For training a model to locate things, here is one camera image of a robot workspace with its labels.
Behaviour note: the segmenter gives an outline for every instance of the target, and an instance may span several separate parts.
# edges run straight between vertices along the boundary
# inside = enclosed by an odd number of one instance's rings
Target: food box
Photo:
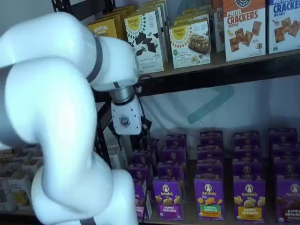
[[[121,26],[120,15],[106,17],[96,20],[88,25],[90,31],[96,36],[108,36],[124,40],[124,34]]]
[[[152,207],[149,200],[149,195],[146,197],[146,207],[145,207],[145,195],[146,195],[146,181],[136,181],[135,182],[135,206],[136,206],[136,213],[139,222],[142,221],[144,209],[145,220],[150,220],[152,216]]]
[[[153,189],[160,218],[183,220],[182,195],[178,180],[154,179]]]
[[[31,210],[30,199],[30,179],[27,174],[15,172],[9,179],[8,183],[12,191],[14,200],[21,210]]]
[[[265,0],[223,0],[226,61],[266,54]]]
[[[222,0],[212,0],[210,17],[212,18],[213,22],[213,32],[211,33],[211,40],[216,46],[216,51],[223,52],[225,51],[225,40]]]
[[[197,214],[203,220],[224,220],[224,195],[221,177],[194,179]]]
[[[174,68],[210,63],[210,38],[206,20],[172,26],[170,40]]]
[[[133,13],[125,19],[128,42],[135,51],[140,74],[164,70],[164,43],[156,8]]]
[[[300,49],[300,3],[269,0],[269,53]]]

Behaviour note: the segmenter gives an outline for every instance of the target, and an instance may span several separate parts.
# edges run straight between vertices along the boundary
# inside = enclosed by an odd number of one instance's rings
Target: circle logo
[[[238,7],[244,8],[250,4],[251,0],[235,0],[235,3]]]

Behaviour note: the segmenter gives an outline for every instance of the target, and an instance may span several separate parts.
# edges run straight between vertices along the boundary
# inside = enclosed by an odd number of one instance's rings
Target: orange label
[[[265,0],[223,0],[224,17],[265,8]]]
[[[244,220],[259,220],[262,217],[262,208],[238,207],[238,215]]]

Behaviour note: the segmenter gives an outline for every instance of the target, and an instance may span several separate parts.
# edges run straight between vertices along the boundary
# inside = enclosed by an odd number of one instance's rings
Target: robotic arm
[[[95,37],[73,16],[45,15],[0,37],[0,149],[42,146],[31,199],[44,224],[136,225],[134,186],[93,152],[97,114],[92,88],[112,96],[118,134],[139,134],[131,46]]]

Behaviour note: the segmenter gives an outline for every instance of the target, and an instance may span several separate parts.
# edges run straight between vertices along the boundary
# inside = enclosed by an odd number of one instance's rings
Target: green label
[[[220,205],[200,205],[200,211],[204,212],[220,212]]]

